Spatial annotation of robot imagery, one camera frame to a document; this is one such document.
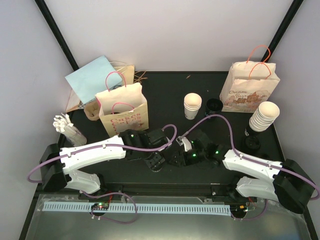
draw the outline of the black pole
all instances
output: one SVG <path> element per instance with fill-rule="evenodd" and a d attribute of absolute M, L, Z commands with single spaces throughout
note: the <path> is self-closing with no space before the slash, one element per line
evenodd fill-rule
<path fill-rule="evenodd" d="M 55 36 L 57 42 L 59 43 L 62 51 L 64 52 L 64 55 L 66 56 L 66 58 L 68 59 L 71 67 L 73 68 L 74 71 L 79 69 L 78 64 L 76 63 L 76 60 L 74 58 L 74 56 L 72 55 L 65 39 L 64 36 L 62 36 L 58 25 L 56 24 L 56 21 L 54 19 L 54 17 L 51 15 L 51 12 L 47 6 L 47 4 L 45 3 L 44 0 L 35 0 L 35 3 L 38 5 L 38 8 L 40 9 L 44 19 L 46 20 L 47 24 L 49 25 L 53 35 Z"/>
<path fill-rule="evenodd" d="M 286 12 L 278 30 L 276 31 L 272 41 L 270 42 L 269 49 L 271 52 L 271 55 L 274 53 L 276 47 L 278 46 L 281 38 L 285 34 L 287 28 L 289 27 L 292 19 L 294 19 L 298 9 L 300 8 L 301 4 L 304 0 L 293 0 L 291 3 L 291 6 L 289 7 L 288 11 Z M 266 57 L 269 55 L 268 51 L 265 51 L 265 54 L 263 55 L 261 62 L 266 59 Z"/>

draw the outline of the blue card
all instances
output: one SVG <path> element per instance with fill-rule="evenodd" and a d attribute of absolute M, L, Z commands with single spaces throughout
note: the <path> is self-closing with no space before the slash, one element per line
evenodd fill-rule
<path fill-rule="evenodd" d="M 81 67 L 77 71 L 65 77 L 76 95 L 84 104 L 92 101 L 95 94 L 107 90 L 106 77 L 115 71 L 105 56 Z M 111 74 L 107 79 L 108 88 L 114 89 L 121 86 L 122 79 L 117 73 Z"/>

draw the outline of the stack of paper cups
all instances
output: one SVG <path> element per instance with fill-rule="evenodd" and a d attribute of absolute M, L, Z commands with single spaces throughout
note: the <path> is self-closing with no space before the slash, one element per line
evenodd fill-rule
<path fill-rule="evenodd" d="M 270 101 L 262 102 L 250 118 L 249 126 L 255 132 L 266 130 L 279 116 L 279 107 Z"/>
<path fill-rule="evenodd" d="M 184 97 L 184 115 L 186 119 L 195 119 L 201 107 L 202 99 L 196 93 L 189 93 Z"/>

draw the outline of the pink bag handle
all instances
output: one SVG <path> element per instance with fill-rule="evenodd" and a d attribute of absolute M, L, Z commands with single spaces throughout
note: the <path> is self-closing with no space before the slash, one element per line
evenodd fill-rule
<path fill-rule="evenodd" d="M 115 114 L 114 108 L 115 108 L 115 105 L 117 105 L 117 104 L 124 104 L 124 105 L 128 105 L 128 106 L 132 107 L 132 110 L 133 110 L 133 109 L 135 109 L 135 107 L 134 107 L 134 106 L 132 106 L 132 105 L 131 105 L 131 104 L 129 104 L 129 103 L 125 103 L 125 102 L 116 102 L 116 103 L 115 103 L 115 104 L 113 104 L 113 106 L 112 106 L 112 114 Z"/>
<path fill-rule="evenodd" d="M 108 84 L 107 84 L 107 79 L 111 74 L 114 74 L 114 73 L 118 73 L 123 78 L 124 86 L 127 87 L 127 82 L 126 82 L 125 76 L 119 71 L 112 71 L 112 72 L 109 72 L 109 74 L 105 78 L 105 86 L 106 86 L 106 89 L 108 89 L 109 92 L 110 92 L 110 89 L 109 89 Z"/>
<path fill-rule="evenodd" d="M 257 63 L 256 65 L 254 65 L 253 68 L 251 69 L 251 72 L 249 73 L 248 80 L 250 80 L 250 75 L 251 75 L 252 71 L 255 69 L 255 67 L 256 67 L 258 64 L 263 64 L 263 65 L 265 65 L 266 68 L 269 70 L 269 73 L 270 73 L 270 74 L 269 74 L 265 79 L 267 79 L 268 77 L 271 76 L 270 68 L 269 68 L 264 62 L 258 62 L 258 63 Z"/>
<path fill-rule="evenodd" d="M 248 59 L 247 59 L 247 61 L 246 61 L 246 64 L 249 62 L 249 60 L 250 60 L 250 58 L 252 57 L 252 55 L 254 54 L 255 50 L 258 49 L 258 48 L 261 48 L 261 47 L 266 48 L 266 49 L 269 51 L 269 55 L 266 57 L 265 60 L 263 60 L 263 63 L 270 58 L 270 56 L 271 56 L 271 51 L 270 51 L 270 49 L 269 49 L 266 45 L 259 45 L 259 46 L 256 46 L 256 47 L 252 50 L 252 52 L 250 53 L 250 55 L 249 55 L 249 57 L 248 57 Z"/>

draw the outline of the white wall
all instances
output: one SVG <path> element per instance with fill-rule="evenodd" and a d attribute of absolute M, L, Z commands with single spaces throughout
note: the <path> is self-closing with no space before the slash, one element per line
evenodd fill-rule
<path fill-rule="evenodd" d="M 1 1 L 0 31 L 0 239 L 17 240 L 36 188 L 26 176 L 58 140 L 72 69 L 34 0 Z"/>
<path fill-rule="evenodd" d="M 297 161 L 320 185 L 320 1 L 304 1 L 271 62 L 281 78 L 271 100 L 279 105 L 275 121 L 287 158 Z M 320 201 L 311 201 L 309 211 L 320 236 Z"/>
<path fill-rule="evenodd" d="M 255 46 L 269 45 L 292 0 L 46 3 L 80 67 L 105 55 L 138 70 L 228 71 Z"/>

